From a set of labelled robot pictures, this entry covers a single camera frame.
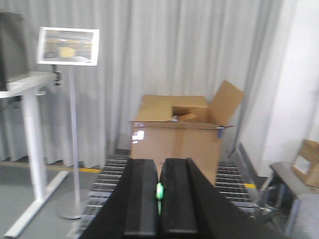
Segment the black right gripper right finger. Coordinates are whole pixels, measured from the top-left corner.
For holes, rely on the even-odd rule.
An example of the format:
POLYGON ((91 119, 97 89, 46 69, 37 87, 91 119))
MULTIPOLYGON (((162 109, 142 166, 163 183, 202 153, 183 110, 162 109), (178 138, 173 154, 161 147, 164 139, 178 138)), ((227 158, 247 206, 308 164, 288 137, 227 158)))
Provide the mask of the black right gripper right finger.
POLYGON ((163 185, 160 225, 162 234, 198 234, 186 160, 167 158, 160 182, 163 185))

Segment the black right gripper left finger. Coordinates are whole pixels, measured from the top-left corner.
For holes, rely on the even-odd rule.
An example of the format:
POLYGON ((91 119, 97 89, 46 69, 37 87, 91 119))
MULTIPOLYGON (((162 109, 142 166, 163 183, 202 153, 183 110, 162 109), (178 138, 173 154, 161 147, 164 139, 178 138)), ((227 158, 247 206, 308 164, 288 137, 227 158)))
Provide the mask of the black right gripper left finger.
POLYGON ((158 232, 158 172, 153 160, 133 159, 124 227, 125 236, 155 236, 158 232))

